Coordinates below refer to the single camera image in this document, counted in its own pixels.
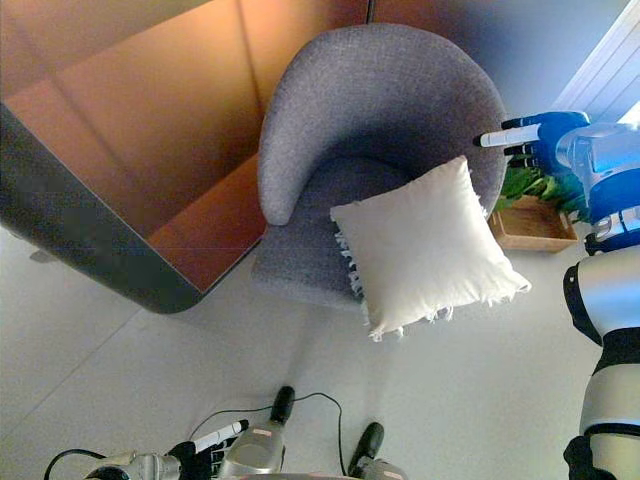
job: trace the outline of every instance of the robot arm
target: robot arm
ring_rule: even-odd
[[[575,327],[602,357],[585,393],[580,436],[565,450],[571,480],[640,478],[640,131],[590,124],[580,112],[550,112],[502,124],[476,139],[509,145],[556,175],[582,182],[592,232],[590,255],[570,267],[564,293]]]

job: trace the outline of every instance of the potted plant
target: potted plant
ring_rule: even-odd
[[[575,175],[509,166],[489,226],[503,248],[558,252],[578,241],[572,223],[588,218]]]

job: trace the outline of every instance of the green plant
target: green plant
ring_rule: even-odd
[[[574,222],[588,222],[587,207],[582,184],[573,173],[546,175],[539,168],[507,167],[500,198],[494,211],[511,207],[523,195],[533,195],[551,202],[559,212],[575,213]]]

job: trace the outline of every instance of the window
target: window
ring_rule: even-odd
[[[637,119],[638,100],[640,0],[631,0],[552,108],[584,111],[594,122],[616,122],[629,112]]]

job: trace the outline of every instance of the white floor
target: white floor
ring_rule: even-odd
[[[207,413],[267,405],[285,383],[342,403],[346,461],[377,419],[382,456],[414,480],[567,478],[562,451],[599,356],[562,296],[580,247],[511,253],[531,293],[374,344],[355,315],[252,291],[252,256],[199,305],[163,316],[59,262],[34,263],[35,249],[5,231],[0,240],[4,480],[42,478],[68,448],[164,452]],[[285,470],[337,473],[326,400],[297,404],[287,438]],[[53,479],[90,466],[68,457]]]

